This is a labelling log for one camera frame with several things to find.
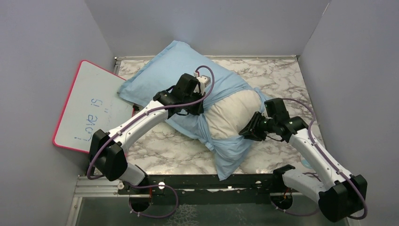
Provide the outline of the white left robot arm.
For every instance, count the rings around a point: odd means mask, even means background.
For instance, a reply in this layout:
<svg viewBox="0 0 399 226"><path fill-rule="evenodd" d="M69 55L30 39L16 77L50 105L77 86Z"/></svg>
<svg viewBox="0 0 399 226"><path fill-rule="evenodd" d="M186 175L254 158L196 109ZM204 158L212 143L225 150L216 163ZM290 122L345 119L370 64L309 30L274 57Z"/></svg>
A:
<svg viewBox="0 0 399 226"><path fill-rule="evenodd" d="M146 173L128 163L127 151L150 129L173 115L180 115L181 111L194 115L203 113L203 101L210 94L206 88L213 88L213 85L213 78L200 75L199 72L193 75L185 73L176 85L157 92L147 106L125 123L107 132L101 129L96 131L89 150L88 179L98 179L93 174L94 169L98 169L100 176L109 181L125 181L139 194L146 191Z"/></svg>

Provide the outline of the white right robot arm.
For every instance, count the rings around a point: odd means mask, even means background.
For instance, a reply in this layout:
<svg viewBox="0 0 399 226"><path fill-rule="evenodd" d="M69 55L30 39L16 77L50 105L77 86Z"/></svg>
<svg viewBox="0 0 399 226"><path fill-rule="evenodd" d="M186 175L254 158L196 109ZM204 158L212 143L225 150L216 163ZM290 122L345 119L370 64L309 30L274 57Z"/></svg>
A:
<svg viewBox="0 0 399 226"><path fill-rule="evenodd" d="M302 193L317 203L331 222L364 219L368 215L366 179L339 164L313 135L310 124L299 116L290 117L284 101L283 98L265 101L267 115L254 113L239 134L254 141L263 141L271 133L280 136L308 161L318 179L286 165L273 171L272 187L279 192L294 189Z"/></svg>

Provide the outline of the white pillow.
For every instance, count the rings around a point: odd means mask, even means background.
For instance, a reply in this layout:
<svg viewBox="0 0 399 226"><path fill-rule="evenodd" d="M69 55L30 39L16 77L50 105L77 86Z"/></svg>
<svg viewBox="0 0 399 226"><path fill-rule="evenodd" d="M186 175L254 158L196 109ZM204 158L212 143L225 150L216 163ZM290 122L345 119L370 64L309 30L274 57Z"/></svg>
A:
<svg viewBox="0 0 399 226"><path fill-rule="evenodd" d="M234 93L213 104L205 112L213 139L227 139L239 135L255 112L261 110L260 96L254 90Z"/></svg>

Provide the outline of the light blue pillowcase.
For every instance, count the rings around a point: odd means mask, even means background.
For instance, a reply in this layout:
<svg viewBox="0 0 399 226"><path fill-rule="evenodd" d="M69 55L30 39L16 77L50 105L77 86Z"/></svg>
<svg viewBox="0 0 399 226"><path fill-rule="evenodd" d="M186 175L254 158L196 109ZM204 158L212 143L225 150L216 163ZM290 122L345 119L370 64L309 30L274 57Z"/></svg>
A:
<svg viewBox="0 0 399 226"><path fill-rule="evenodd" d="M227 139L213 139L210 135L205 112L216 102L243 90L254 90L261 99L261 110L268 97L258 88L251 87L243 78L192 49L181 41L171 42L150 60L135 76L124 82L118 90L120 98L136 105L146 106L157 92L170 88L184 73L193 74L198 69L205 76L214 76L213 88L204 100L201 115L174 115L167 123L193 139L199 140L214 153L215 167L220 180L227 179L245 160L251 149L252 140L243 136Z"/></svg>

